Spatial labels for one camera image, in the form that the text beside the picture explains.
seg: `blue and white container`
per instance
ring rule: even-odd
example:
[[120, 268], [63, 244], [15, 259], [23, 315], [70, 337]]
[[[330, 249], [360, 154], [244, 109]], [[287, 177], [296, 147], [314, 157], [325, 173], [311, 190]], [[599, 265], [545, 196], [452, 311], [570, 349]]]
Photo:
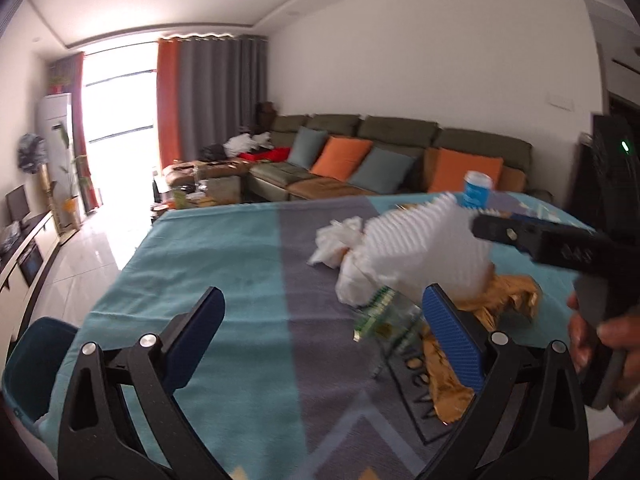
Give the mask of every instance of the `blue and white container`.
[[484, 209], [489, 193], [494, 188], [494, 181], [487, 174], [479, 171], [467, 171], [465, 175], [465, 192], [462, 205], [470, 209]]

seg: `blue chair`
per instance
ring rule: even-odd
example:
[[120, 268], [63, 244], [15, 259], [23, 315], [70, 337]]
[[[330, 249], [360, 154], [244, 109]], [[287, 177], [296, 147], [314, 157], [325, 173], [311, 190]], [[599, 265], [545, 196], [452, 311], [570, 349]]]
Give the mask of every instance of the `blue chair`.
[[56, 374], [78, 329], [52, 317], [36, 320], [18, 340], [2, 374], [4, 402], [31, 434], [47, 413]]

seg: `pillow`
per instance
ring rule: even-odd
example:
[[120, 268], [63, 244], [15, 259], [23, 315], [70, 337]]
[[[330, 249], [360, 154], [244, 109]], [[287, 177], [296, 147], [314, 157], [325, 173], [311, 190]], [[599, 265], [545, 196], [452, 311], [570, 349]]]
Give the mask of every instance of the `pillow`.
[[318, 154], [322, 150], [328, 137], [329, 134], [327, 132], [318, 132], [317, 130], [310, 130], [309, 128], [300, 126], [296, 134], [296, 140], [293, 141], [287, 162], [308, 170], [313, 166], [316, 158], [318, 158]]
[[373, 148], [351, 175], [349, 184], [381, 195], [395, 193], [414, 162], [412, 156]]
[[310, 171], [319, 176], [347, 182], [372, 146], [372, 140], [331, 137]]
[[502, 162], [501, 158], [469, 155], [468, 153], [452, 152], [441, 148], [436, 163], [436, 173], [429, 188], [429, 193], [464, 191], [467, 171], [480, 171], [480, 173], [489, 175], [494, 181], [495, 188], [500, 179]]

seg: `purple stripe on tablecloth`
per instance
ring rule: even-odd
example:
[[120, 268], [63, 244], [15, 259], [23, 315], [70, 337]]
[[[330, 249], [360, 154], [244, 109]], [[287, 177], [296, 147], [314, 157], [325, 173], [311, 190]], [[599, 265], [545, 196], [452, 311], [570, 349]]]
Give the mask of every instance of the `purple stripe on tablecloth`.
[[[350, 197], [283, 203], [279, 216], [289, 330], [308, 452], [316, 450], [356, 396], [364, 391], [399, 437], [426, 462], [431, 453], [418, 439], [389, 376], [383, 374], [377, 380], [369, 377], [378, 354], [372, 342], [353, 341], [352, 311], [339, 303], [335, 295], [338, 270], [306, 264], [316, 249], [316, 230], [329, 225], [331, 220], [343, 221], [353, 216], [367, 220], [377, 216], [376, 210], [367, 198]], [[371, 455], [374, 462], [368, 466], [377, 473], [394, 469], [398, 457], [390, 454], [386, 445], [377, 451], [384, 440], [381, 436], [368, 438], [372, 431], [351, 431], [342, 446], [351, 454]], [[348, 460], [338, 462], [347, 467], [340, 470], [342, 478], [358, 478], [363, 471], [357, 470], [362, 466], [359, 461], [353, 461], [351, 466]], [[322, 471], [329, 470], [332, 474], [317, 475], [316, 479], [338, 478], [336, 468], [322, 467]], [[380, 478], [413, 479], [413, 476], [400, 473]]]

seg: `metal bolt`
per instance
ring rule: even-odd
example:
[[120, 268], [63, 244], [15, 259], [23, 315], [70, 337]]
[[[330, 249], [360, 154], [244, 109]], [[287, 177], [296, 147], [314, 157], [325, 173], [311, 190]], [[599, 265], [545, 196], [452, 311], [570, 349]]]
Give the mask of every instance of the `metal bolt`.
[[494, 332], [491, 334], [491, 341], [497, 345], [504, 346], [509, 342], [509, 336], [504, 332]]
[[95, 352], [95, 343], [87, 343], [86, 345], [82, 346], [82, 353], [84, 355], [91, 355], [94, 352]]
[[149, 348], [150, 346], [155, 345], [156, 341], [158, 341], [158, 338], [156, 336], [154, 336], [153, 334], [146, 334], [140, 338], [140, 346]]
[[562, 341], [553, 341], [551, 343], [551, 348], [554, 349], [554, 352], [559, 354], [563, 354], [566, 352], [566, 345]]

